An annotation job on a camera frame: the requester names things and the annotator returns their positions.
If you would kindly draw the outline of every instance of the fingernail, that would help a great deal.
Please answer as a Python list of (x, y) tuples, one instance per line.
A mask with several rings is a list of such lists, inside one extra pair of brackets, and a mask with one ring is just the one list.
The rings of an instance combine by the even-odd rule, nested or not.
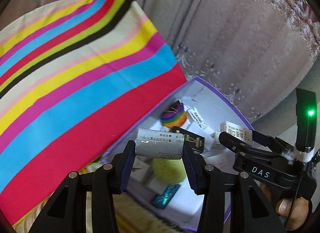
[(278, 211), (280, 213), (284, 213), (285, 209), (287, 208), (287, 205), (288, 205), (288, 201), (287, 200), (283, 200), (279, 206), (279, 209)]

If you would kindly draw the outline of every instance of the white box with purple trim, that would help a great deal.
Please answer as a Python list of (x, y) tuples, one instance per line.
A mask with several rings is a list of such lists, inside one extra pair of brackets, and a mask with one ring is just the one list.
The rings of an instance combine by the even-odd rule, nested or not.
[[(182, 101), (189, 108), (195, 107), (213, 131), (220, 132), (220, 124), (226, 121), (239, 127), (253, 129), (245, 117), (223, 94), (206, 81), (196, 77), (176, 89), (160, 104), (156, 105), (152, 111), (137, 122), (103, 154), (102, 161), (107, 163), (112, 160), (115, 154), (121, 153), (128, 140), (135, 140), (138, 128), (161, 130), (160, 116), (176, 100)], [(232, 168), (234, 153), (230, 150), (211, 149), (210, 154), (206, 153), (206, 156), (215, 156), (215, 158), (208, 159), (208, 162), (216, 163), (223, 172), (237, 174)], [(173, 222), (182, 228), (196, 231), (200, 219), (203, 196), (195, 195), (189, 186), (188, 179), (185, 179), (180, 185), (181, 187), (164, 210), (159, 210), (151, 205), (150, 202), (155, 193), (136, 180), (129, 180), (127, 192), (156, 216)], [(226, 221), (230, 216), (230, 194), (226, 193), (225, 198)]]

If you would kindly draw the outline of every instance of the striped fabric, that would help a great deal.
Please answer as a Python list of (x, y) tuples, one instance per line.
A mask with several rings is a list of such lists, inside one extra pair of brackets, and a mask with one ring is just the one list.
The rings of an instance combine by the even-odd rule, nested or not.
[(17, 223), (185, 82), (135, 0), (62, 0), (0, 32), (0, 208)]

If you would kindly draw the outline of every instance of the black stripe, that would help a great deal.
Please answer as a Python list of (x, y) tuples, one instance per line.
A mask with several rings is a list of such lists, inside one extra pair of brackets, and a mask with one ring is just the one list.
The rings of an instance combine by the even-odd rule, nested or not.
[(84, 38), (83, 40), (78, 41), (75, 44), (72, 44), (53, 55), (43, 59), (42, 61), (38, 62), (37, 64), (33, 65), (29, 69), (27, 69), (25, 72), (21, 73), (18, 77), (16, 77), (14, 80), (12, 80), (11, 83), (9, 83), (1, 92), (0, 92), (0, 99), (11, 89), (13, 88), (17, 83), (19, 83), (22, 79), (24, 79), (26, 76), (30, 75), (32, 72), (36, 71), (38, 68), (42, 67), (43, 65), (55, 60), (56, 58), (63, 56), (75, 49), (78, 49), (84, 45), (89, 44), (90, 42), (93, 42), (102, 36), (109, 33), (111, 30), (113, 30), (116, 25), (119, 23), (119, 21), (124, 17), (126, 12), (130, 9), (131, 3), (134, 0), (125, 0), (120, 9), (117, 11), (116, 15), (111, 19), (111, 21), (104, 26), (102, 29), (100, 29), (98, 32), (91, 34), (90, 36)]

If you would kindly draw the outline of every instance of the human hand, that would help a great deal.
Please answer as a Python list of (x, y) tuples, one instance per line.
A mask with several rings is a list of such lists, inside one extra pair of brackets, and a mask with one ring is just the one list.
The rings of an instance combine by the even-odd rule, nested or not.
[[(272, 202), (273, 200), (273, 190), (270, 186), (263, 183), (260, 185), (260, 189), (267, 197), (267, 199)], [(276, 212), (282, 216), (288, 216), (292, 204), (292, 199), (281, 199), (276, 205)], [(300, 228), (305, 222), (309, 212), (309, 202), (304, 198), (296, 199), (292, 211), (291, 218), (287, 224), (286, 230), (292, 231)]]

